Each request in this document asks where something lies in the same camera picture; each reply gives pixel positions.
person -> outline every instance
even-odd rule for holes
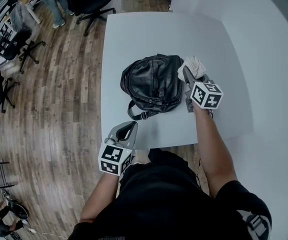
[[[53,13],[53,29],[57,29],[59,26],[63,26],[66,21],[64,20],[62,13],[58,7],[57,0],[42,0],[48,9]],[[66,0],[58,0],[60,6],[63,8],[65,14],[73,15],[74,12],[70,11],[68,2]]]
[[[10,207],[7,206],[7,201],[0,202],[0,237],[4,238],[8,236],[11,232],[19,230],[23,227],[23,223],[18,221],[19,218],[15,217],[11,226],[5,225],[3,218],[9,213]]]
[[[69,240],[269,239],[268,207],[238,181],[208,110],[194,104],[194,113],[210,195],[201,190],[186,161],[151,149],[150,163],[125,170],[117,198],[119,177],[102,175]]]

jeans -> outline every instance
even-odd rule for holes
[[[42,1],[46,4],[48,9],[50,9],[51,12],[53,13],[54,24],[62,25],[65,22],[65,20],[63,19],[61,11],[58,7],[57,0],[42,0]],[[71,11],[69,10],[68,2],[66,0],[58,0],[58,1],[61,7],[63,8],[64,12],[66,14],[69,14]]]

sneaker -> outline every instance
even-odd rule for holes
[[[66,21],[64,21],[62,24],[60,24],[60,25],[57,25],[57,24],[53,24],[53,29],[57,29],[59,26],[63,26],[63,25],[65,25],[65,23],[66,23]]]

forearm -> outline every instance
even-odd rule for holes
[[[16,228],[16,223],[17,223],[17,220],[14,219],[12,225],[9,227],[9,231],[14,231],[14,230],[15,230],[15,228]]]
[[[207,110],[195,106],[194,113],[201,164],[215,198],[225,183],[237,180],[233,160]]]
[[[82,209],[80,222],[92,222],[116,198],[118,185],[118,176],[104,173]]]
[[[4,200],[0,202],[0,210],[2,209],[3,204],[4,204]]]

chair base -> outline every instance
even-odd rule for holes
[[[5,100],[8,101],[8,103],[12,106],[13,109],[15,109],[15,105],[11,102],[9,96],[8,96],[8,92],[13,89],[15,86],[19,86],[20,82],[14,82],[11,86],[8,86],[9,82],[12,81],[13,79],[11,77],[9,77],[6,82],[5,82],[5,87],[4,87],[4,91],[3,91],[3,101],[2,101],[2,113],[5,114],[6,113],[6,109],[4,109],[4,102]]]
[[[76,24],[77,24],[77,25],[80,24],[81,21],[85,21],[85,20],[88,20],[88,19],[89,19],[89,21],[88,21],[88,23],[87,23],[87,26],[86,26],[86,28],[85,28],[85,31],[84,31],[83,36],[86,37],[86,36],[89,34],[88,30],[89,30],[92,22],[93,22],[95,19],[100,19],[100,20],[106,22],[106,21],[107,21],[106,18],[104,18],[104,17],[101,16],[101,15],[102,15],[102,14],[105,14],[105,13],[107,13],[107,12],[110,12],[110,11],[113,11],[113,14],[116,14],[115,8],[109,8],[109,9],[105,9],[105,10],[95,11],[95,12],[89,14],[89,15],[86,15],[86,16],[83,16],[83,17],[78,18],[78,19],[76,20]]]
[[[18,59],[21,62],[20,69],[19,69],[19,72],[21,74],[24,74],[23,66],[24,66],[24,63],[25,63],[27,57],[30,57],[35,62],[35,64],[39,64],[40,63],[38,60],[36,60],[32,56],[31,52],[33,50],[35,50],[37,47],[39,47],[40,45],[45,46],[46,43],[44,41],[40,41],[40,42],[35,44],[33,41],[30,41],[30,43],[26,44],[26,45],[27,45],[27,48],[23,48],[23,53],[18,56]]]

